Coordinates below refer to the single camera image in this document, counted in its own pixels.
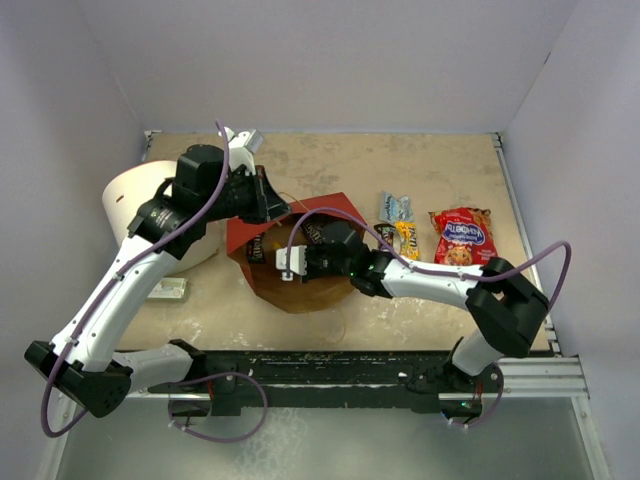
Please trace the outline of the brown green candy pack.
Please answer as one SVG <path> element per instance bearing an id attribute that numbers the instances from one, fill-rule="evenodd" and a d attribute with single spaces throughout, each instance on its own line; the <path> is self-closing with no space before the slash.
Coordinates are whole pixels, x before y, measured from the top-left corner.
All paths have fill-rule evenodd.
<path id="1" fill-rule="evenodd" d="M 260 233 L 246 243 L 245 255 L 249 264 L 265 264 L 264 234 Z"/>

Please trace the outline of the white blue snack wrapper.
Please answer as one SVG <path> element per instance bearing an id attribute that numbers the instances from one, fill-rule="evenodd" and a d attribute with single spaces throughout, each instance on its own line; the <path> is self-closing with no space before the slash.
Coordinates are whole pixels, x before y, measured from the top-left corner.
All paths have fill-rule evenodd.
<path id="1" fill-rule="evenodd" d="M 383 191 L 380 199 L 379 220 L 386 223 L 414 222 L 410 197 L 394 197 L 391 193 Z"/>

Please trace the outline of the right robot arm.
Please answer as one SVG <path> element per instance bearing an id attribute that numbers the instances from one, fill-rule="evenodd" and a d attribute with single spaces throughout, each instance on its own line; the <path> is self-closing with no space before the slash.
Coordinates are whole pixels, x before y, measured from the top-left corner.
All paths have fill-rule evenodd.
<path id="1" fill-rule="evenodd" d="M 469 390 L 503 357 L 526 357 L 549 309 L 547 297 L 500 257 L 480 266 L 413 261 L 369 248 L 342 221 L 324 227 L 322 242 L 302 248 L 298 258 L 305 282 L 342 276 L 370 297 L 417 298 L 467 311 L 476 329 L 456 344 L 444 369 L 456 391 Z"/>

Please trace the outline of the red cookie snack bag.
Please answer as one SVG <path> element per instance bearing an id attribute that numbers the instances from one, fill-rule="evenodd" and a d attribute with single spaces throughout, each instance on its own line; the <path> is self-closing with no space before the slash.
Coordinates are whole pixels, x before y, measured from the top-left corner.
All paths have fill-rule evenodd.
<path id="1" fill-rule="evenodd" d="M 458 207 L 429 215 L 439 236 L 434 254 L 436 264 L 486 265 L 498 256 L 489 209 Z"/>

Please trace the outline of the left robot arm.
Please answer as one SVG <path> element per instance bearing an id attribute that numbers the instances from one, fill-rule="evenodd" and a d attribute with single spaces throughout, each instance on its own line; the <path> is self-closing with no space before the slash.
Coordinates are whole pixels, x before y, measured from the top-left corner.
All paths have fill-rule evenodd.
<path id="1" fill-rule="evenodd" d="M 59 390 L 97 418 L 132 391 L 174 383 L 202 387 L 200 353 L 175 340 L 153 350 L 119 354 L 125 330 L 153 288 L 202 239 L 208 224 L 237 218 L 266 224 L 291 211 L 254 161 L 256 146 L 196 144 L 179 157 L 173 176 L 141 204 L 115 260 L 85 304 L 50 341 L 34 341 L 25 360 L 45 378 L 44 393 Z"/>

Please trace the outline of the brown purple candy pack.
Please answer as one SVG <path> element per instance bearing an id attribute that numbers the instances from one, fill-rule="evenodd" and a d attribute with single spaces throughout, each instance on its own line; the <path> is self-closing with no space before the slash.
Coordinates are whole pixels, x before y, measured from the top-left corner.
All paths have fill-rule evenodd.
<path id="1" fill-rule="evenodd" d="M 322 226 L 315 221 L 306 219 L 301 224 L 301 230 L 311 245 L 321 244 L 323 242 Z"/>

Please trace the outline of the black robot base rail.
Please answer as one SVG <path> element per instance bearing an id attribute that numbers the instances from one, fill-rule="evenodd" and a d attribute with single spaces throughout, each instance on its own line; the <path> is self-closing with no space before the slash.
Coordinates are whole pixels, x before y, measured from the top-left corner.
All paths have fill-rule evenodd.
<path id="1" fill-rule="evenodd" d="M 248 407 L 408 409 L 476 418 L 482 398 L 499 393 L 495 364 L 476 377 L 455 370 L 444 351 L 214 351 L 202 354 L 189 385 L 153 394 L 193 400 L 215 416 Z"/>

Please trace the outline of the small white green box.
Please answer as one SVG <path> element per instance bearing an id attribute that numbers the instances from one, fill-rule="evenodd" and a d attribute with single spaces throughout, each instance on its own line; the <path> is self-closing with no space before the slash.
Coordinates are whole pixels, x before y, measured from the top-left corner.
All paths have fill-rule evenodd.
<path id="1" fill-rule="evenodd" d="M 186 278 L 165 277 L 157 283 L 147 298 L 154 301 L 182 302 L 187 297 Z"/>

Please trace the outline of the red paper bag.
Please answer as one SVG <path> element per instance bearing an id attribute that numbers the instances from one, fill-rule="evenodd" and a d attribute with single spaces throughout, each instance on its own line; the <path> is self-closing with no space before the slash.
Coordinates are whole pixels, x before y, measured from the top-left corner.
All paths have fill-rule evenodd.
<path id="1" fill-rule="evenodd" d="M 323 248 L 322 229 L 348 224 L 364 233 L 364 218 L 342 192 L 294 200 L 284 217 L 263 224 L 227 222 L 226 253 L 256 296 L 291 314 L 338 305 L 354 291 L 348 274 L 316 273 L 305 255 Z"/>

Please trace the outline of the yellow candy pack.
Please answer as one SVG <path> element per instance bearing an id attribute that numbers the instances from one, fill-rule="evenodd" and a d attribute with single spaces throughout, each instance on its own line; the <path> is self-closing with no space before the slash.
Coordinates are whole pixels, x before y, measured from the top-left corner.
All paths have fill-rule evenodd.
<path id="1" fill-rule="evenodd" d="M 410 260 L 421 259 L 416 225 L 413 222 L 396 222 L 395 229 L 400 239 L 400 255 Z"/>

